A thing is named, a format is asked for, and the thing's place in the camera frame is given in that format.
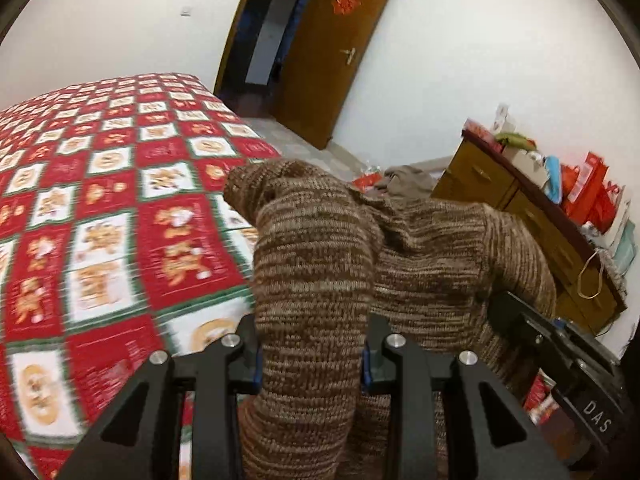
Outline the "brown wooden dresser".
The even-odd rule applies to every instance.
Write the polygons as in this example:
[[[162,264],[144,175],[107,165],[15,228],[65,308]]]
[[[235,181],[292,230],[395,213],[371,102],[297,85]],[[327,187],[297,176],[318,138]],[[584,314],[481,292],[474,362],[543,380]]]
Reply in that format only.
[[[561,207],[472,131],[435,186],[433,196],[484,203],[520,218],[547,258],[558,293],[558,312],[593,335],[626,309],[600,257]]]

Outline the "brown wooden door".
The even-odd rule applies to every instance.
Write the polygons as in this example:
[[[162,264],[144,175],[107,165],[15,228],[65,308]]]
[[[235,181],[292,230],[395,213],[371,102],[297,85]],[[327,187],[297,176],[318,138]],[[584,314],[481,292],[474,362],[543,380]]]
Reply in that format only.
[[[308,0],[271,103],[273,118],[323,150],[332,138],[361,58],[388,0],[360,0],[335,15],[332,0]],[[341,49],[356,48],[352,64]]]

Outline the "red double-happiness door decal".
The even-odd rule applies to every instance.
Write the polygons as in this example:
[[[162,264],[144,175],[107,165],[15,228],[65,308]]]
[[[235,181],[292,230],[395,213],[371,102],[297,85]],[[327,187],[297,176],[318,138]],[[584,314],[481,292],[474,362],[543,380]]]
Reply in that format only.
[[[332,8],[335,15],[352,14],[360,4],[360,0],[332,0]]]

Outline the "red checkered teddy bedspread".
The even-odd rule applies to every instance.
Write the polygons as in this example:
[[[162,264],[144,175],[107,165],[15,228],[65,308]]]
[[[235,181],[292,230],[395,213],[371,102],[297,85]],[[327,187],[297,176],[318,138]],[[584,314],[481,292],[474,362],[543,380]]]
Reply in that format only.
[[[146,360],[231,333],[256,231],[222,197],[277,150],[198,78],[72,84],[1,113],[1,430],[40,479]]]

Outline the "red gift bag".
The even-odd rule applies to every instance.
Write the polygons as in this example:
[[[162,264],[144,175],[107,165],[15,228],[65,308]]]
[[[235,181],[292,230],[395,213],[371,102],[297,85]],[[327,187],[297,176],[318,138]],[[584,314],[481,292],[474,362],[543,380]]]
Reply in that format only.
[[[589,152],[581,165],[562,164],[561,171],[564,214],[578,226],[590,223],[600,233],[608,232],[616,217],[622,190],[605,180],[608,165],[604,159]]]

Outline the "dark wooden door frame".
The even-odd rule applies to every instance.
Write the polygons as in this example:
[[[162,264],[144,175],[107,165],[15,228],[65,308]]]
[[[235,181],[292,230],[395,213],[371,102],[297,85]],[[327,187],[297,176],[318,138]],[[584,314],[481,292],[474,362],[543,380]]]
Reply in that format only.
[[[236,114],[267,117],[284,58],[308,0],[240,0],[214,84]]]

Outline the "clothes pile on floor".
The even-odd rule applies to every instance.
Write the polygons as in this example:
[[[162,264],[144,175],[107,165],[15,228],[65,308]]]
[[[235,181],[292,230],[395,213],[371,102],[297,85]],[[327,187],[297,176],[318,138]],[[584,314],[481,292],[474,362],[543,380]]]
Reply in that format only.
[[[437,179],[422,164],[401,165],[368,170],[352,180],[352,185],[370,196],[386,196],[390,200],[424,200],[436,188]]]

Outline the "brown knitted sun sweater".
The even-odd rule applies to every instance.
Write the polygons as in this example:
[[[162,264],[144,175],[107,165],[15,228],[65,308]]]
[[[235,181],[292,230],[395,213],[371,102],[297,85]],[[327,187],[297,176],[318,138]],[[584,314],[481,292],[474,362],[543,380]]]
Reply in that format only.
[[[297,159],[232,169],[224,200],[257,232],[252,292],[262,388],[239,410],[250,479],[377,479],[390,401],[360,388],[368,317],[427,350],[475,352],[518,399],[537,370],[489,325],[507,290],[555,309],[544,253],[485,204],[397,203]]]

